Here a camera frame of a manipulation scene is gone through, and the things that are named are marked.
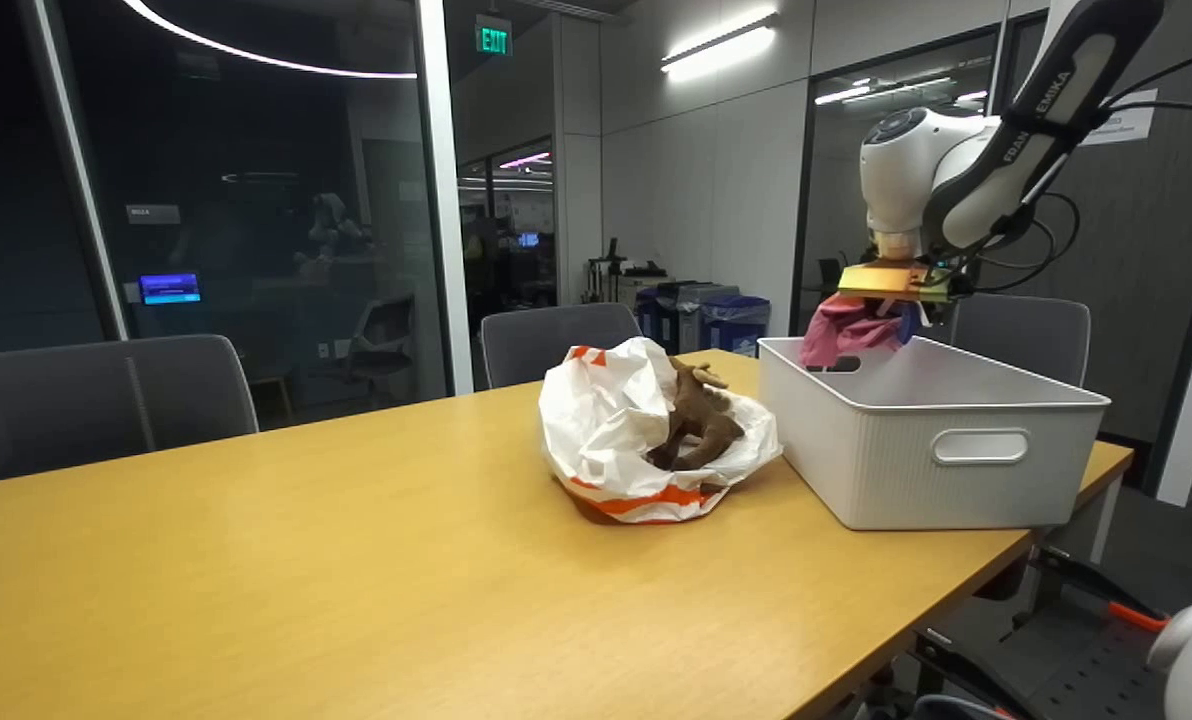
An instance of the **glass wall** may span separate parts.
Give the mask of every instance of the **glass wall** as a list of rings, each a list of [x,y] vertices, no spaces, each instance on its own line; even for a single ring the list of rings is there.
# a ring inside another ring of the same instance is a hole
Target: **glass wall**
[[[557,291],[557,12],[548,2],[445,0],[456,90],[469,318],[548,309]],[[476,22],[509,27],[509,50],[476,49]]]
[[[232,335],[263,425],[445,397],[415,8],[148,12],[59,2],[131,335]]]
[[[114,331],[41,78],[23,18],[0,0],[0,353]]]

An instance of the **white plastic bin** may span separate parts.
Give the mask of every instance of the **white plastic bin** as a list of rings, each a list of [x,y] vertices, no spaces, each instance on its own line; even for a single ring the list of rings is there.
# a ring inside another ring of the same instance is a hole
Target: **white plastic bin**
[[[1113,402],[925,335],[856,370],[803,370],[802,335],[764,335],[759,399],[848,527],[1064,522]]]

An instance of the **ceiling light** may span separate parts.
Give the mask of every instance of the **ceiling light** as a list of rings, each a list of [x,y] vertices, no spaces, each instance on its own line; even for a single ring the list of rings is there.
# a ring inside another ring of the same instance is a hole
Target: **ceiling light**
[[[873,90],[873,78],[854,78],[848,87],[818,95],[813,105],[842,105],[842,99],[868,95],[868,90]]]
[[[664,56],[668,78],[696,78],[772,49],[782,17],[777,8],[759,8],[764,17],[712,33],[708,40],[688,45],[685,50]]]
[[[734,17],[716,18],[716,22],[702,22],[702,27],[685,33],[685,37],[677,37],[668,45],[668,56],[685,56],[685,50],[694,50],[702,45],[712,45],[716,37],[734,37],[734,33],[742,33],[747,22],[759,22],[759,18],[777,17],[777,12],[782,12],[777,2],[753,2],[745,12],[734,12]]]
[[[506,159],[499,168],[532,168],[532,165],[554,165],[554,152],[516,155],[516,159]]]
[[[863,95],[843,95],[848,108],[899,108],[899,105],[950,105],[956,90],[952,76],[930,76],[915,82],[877,82]]]
[[[223,50],[223,56],[239,56],[239,60],[253,60],[253,65],[270,65],[270,66],[290,66],[290,71],[309,71],[309,76],[339,76],[339,78],[367,78],[367,82],[412,82],[415,78],[415,71],[363,71],[363,66],[302,65],[302,60],[284,60],[284,56],[232,49],[223,40],[201,37],[201,33],[154,12],[148,0],[126,0],[126,8],[141,12],[148,22],[171,33],[188,45],[201,45],[201,49],[213,49],[213,50]]]

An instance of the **glass door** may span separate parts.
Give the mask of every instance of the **glass door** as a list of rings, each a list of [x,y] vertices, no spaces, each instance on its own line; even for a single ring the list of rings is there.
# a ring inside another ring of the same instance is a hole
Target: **glass door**
[[[263,425],[449,391],[412,0],[59,12],[131,335],[232,335]]]
[[[495,309],[557,302],[554,147],[532,144],[494,159]]]

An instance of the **white plastic bag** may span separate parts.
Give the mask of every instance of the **white plastic bag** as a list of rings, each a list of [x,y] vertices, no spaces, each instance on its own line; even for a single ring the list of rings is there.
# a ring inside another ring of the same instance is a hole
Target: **white plastic bag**
[[[705,468],[655,468],[643,457],[668,438],[673,382],[677,364],[643,335],[608,353],[575,342],[545,377],[545,452],[589,511],[622,522],[708,515],[727,486],[782,457],[772,411],[725,391],[745,434]]]

